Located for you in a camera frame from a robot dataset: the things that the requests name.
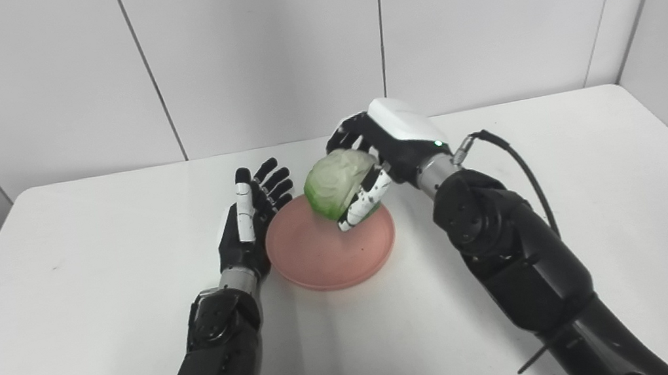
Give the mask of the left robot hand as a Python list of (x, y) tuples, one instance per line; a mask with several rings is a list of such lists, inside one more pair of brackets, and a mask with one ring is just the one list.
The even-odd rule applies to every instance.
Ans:
[(275, 215), (293, 199), (289, 168), (275, 158), (266, 160), (255, 173), (238, 168), (234, 174), (235, 200), (229, 207), (218, 245), (220, 271), (246, 268), (262, 278), (270, 273), (266, 238)]

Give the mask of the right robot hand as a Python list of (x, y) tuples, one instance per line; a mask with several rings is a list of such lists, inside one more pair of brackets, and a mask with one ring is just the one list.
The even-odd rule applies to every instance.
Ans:
[(326, 152), (374, 151), (377, 163), (363, 178), (337, 220), (343, 232), (362, 223), (393, 184), (407, 183), (429, 197), (460, 171), (443, 133), (403, 100), (375, 98), (364, 112), (346, 118), (327, 140)]

